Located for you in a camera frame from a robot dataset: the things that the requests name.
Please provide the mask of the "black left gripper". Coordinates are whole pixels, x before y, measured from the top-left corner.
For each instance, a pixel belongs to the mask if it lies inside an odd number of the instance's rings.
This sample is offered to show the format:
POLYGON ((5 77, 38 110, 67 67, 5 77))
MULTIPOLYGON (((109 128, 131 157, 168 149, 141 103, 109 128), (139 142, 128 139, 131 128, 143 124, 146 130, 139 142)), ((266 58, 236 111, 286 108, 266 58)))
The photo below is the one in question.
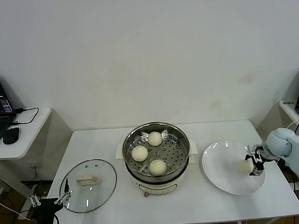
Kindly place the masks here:
POLYGON ((68 179, 65 180, 64 185, 63 194, 61 194, 58 199, 46 198, 39 201, 36 194, 28 197, 32 207, 35 207, 34 215, 37 222, 36 224, 54 223, 54 216, 56 212, 60 211, 63 208, 62 204, 65 204, 71 197, 68 179))

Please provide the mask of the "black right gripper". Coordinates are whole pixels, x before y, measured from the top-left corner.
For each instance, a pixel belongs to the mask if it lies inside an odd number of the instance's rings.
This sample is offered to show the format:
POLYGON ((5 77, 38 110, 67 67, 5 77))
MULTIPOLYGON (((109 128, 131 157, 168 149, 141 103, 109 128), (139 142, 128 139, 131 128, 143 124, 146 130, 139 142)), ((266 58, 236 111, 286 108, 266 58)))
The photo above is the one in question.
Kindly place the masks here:
MULTIPOLYGON (((253 161, 261 161, 261 151, 263 151, 263 147, 261 145, 249 145, 247 147, 247 155, 245 156, 245 160, 249 160, 253 158, 253 161)), ((250 176, 258 176, 261 175, 264 171, 264 163, 257 162, 253 164, 253 169, 250 172, 250 176)))

